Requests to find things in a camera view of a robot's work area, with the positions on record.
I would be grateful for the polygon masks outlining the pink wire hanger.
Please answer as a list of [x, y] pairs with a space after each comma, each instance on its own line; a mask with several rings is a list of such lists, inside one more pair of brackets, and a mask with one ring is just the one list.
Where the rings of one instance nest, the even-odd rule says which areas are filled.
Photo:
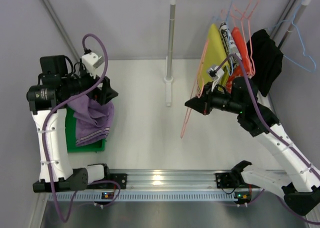
[[[190, 98], [193, 98], [194, 96], [200, 97], [201, 93], [203, 91], [203, 88], [201, 88], [200, 92], [198, 92], [198, 87], [199, 87], [198, 83], [199, 83], [199, 80], [200, 80], [199, 76], [201, 75], [201, 72], [202, 72], [202, 69], [203, 69], [203, 64], [204, 64], [204, 59], [205, 59], [205, 55], [206, 55], [207, 48], [208, 48], [208, 43], [209, 43], [209, 40], [207, 39], [206, 42], [205, 42], [203, 51], [202, 51], [202, 55], [201, 55], [199, 66], [198, 66], [197, 73], [196, 73], [196, 76], [195, 76], [194, 84], [193, 84], [193, 87], [192, 87], [192, 90], [191, 90]], [[183, 125], [182, 125], [182, 129], [181, 129], [181, 132], [180, 132], [180, 138], [181, 139], [184, 137], [185, 130], [186, 130], [190, 115], [191, 115], [191, 109], [189, 107], [187, 107], [186, 113], [185, 113], [185, 117], [184, 117], [184, 121], [183, 121]]]

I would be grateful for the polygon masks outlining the purple trousers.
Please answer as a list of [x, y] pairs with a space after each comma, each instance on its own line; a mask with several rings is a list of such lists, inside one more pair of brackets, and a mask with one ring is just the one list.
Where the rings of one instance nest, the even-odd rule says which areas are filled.
[[67, 105], [74, 111], [73, 117], [76, 119], [75, 145], [77, 147], [107, 138], [115, 115], [115, 107], [111, 101], [101, 105], [83, 95]]

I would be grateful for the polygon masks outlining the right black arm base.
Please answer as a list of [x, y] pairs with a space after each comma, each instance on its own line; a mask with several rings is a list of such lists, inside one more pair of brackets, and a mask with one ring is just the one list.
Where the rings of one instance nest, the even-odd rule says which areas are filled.
[[218, 189], [235, 189], [238, 187], [237, 180], [231, 172], [215, 173], [215, 179]]

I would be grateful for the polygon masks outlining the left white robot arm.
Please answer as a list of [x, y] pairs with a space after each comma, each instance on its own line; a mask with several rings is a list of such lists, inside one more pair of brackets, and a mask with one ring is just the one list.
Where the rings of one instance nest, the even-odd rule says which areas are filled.
[[68, 110], [75, 117], [75, 144], [87, 145], [104, 140], [114, 115], [112, 100], [118, 93], [103, 76], [105, 59], [89, 51], [76, 69], [64, 55], [40, 58], [38, 83], [26, 98], [36, 126], [40, 148], [40, 175], [33, 183], [35, 193], [83, 191], [111, 178], [104, 163], [73, 168], [68, 157], [66, 119]]

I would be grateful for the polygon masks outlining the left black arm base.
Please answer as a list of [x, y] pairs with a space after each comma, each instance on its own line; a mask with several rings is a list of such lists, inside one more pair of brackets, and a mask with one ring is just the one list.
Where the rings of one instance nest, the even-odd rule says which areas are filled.
[[[107, 179], [110, 181], [117, 182], [120, 188], [122, 190], [125, 190], [127, 188], [127, 178], [128, 178], [128, 175], [126, 173], [111, 173]], [[109, 190], [114, 188], [117, 189], [117, 186], [112, 183], [106, 184], [105, 187], [106, 189], [109, 189]]]

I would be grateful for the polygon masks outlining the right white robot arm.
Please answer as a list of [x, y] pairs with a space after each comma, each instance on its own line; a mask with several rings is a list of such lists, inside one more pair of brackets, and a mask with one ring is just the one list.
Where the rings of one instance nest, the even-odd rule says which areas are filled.
[[243, 160], [228, 173], [228, 181], [239, 188], [253, 185], [279, 198], [297, 215], [305, 216], [320, 203], [320, 171], [301, 153], [286, 134], [278, 117], [258, 103], [258, 89], [251, 79], [238, 77], [231, 92], [220, 91], [208, 82], [200, 96], [185, 106], [203, 115], [213, 109], [237, 115], [240, 126], [261, 143], [285, 170], [285, 175], [269, 172]]

